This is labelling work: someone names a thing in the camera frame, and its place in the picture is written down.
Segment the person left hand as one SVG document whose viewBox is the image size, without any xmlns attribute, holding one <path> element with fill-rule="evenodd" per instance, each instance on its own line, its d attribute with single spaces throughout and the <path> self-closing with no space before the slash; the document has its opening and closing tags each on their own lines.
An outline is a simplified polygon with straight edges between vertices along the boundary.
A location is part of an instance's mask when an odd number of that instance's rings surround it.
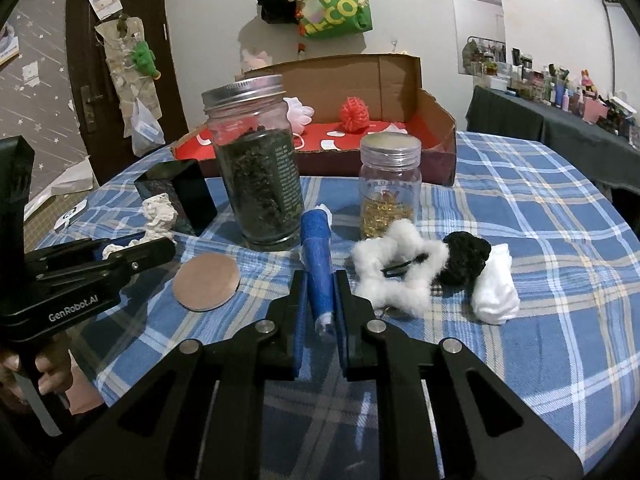
<svg viewBox="0 0 640 480">
<path fill-rule="evenodd" d="M 41 394 L 66 393 L 73 385 L 70 338 L 66 333 L 53 338 L 50 346 L 35 358 L 38 370 L 38 389 Z M 14 373 L 21 370 L 17 354 L 1 353 L 1 402 L 10 410 L 24 412 L 27 402 L 15 381 Z"/>
</svg>

